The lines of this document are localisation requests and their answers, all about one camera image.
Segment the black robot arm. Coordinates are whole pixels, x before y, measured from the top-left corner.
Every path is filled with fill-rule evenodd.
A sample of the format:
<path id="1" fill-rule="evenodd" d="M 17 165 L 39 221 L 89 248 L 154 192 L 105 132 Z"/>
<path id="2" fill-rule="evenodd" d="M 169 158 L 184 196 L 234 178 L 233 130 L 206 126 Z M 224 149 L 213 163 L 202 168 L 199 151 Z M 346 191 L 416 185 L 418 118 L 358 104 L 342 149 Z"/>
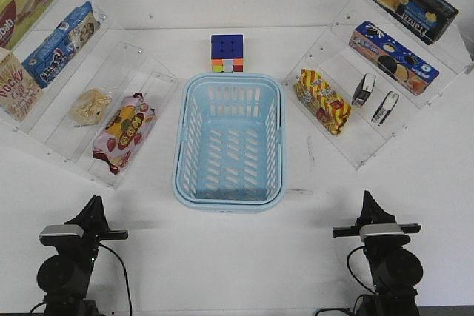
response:
<path id="1" fill-rule="evenodd" d="M 349 227 L 335 227 L 333 237 L 358 236 L 370 268 L 374 289 L 354 305 L 354 315 L 418 315 L 415 285 L 423 277 L 421 261 L 404 245 L 417 223 L 399 224 L 369 191 L 364 191 L 360 216 Z"/>
<path id="2" fill-rule="evenodd" d="M 37 273 L 37 284 L 46 292 L 45 315 L 100 315 L 87 290 L 102 241 L 128 238 L 126 230 L 111 230 L 102 198 L 94 195 L 73 219 L 46 226 L 39 234 L 45 246 L 56 248 Z"/>

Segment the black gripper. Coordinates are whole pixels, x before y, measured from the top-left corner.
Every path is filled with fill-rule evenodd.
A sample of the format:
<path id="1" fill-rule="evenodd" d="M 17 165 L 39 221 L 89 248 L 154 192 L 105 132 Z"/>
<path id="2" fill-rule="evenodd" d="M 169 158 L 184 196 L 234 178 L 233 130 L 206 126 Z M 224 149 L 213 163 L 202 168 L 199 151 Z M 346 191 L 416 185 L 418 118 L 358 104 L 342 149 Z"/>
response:
<path id="1" fill-rule="evenodd" d="M 84 231 L 83 237 L 96 243 L 128 239 L 127 230 L 113 230 L 109 227 L 104 213 L 102 198 L 99 195 L 94 195 L 76 218 L 64 224 L 66 226 L 80 226 Z"/>
<path id="2" fill-rule="evenodd" d="M 398 223 L 394 215 L 385 212 L 368 190 L 364 191 L 360 217 L 354 226 L 334 227 L 334 238 L 359 237 L 365 245 L 403 246 L 410 242 L 409 234 L 421 231 L 419 223 Z"/>

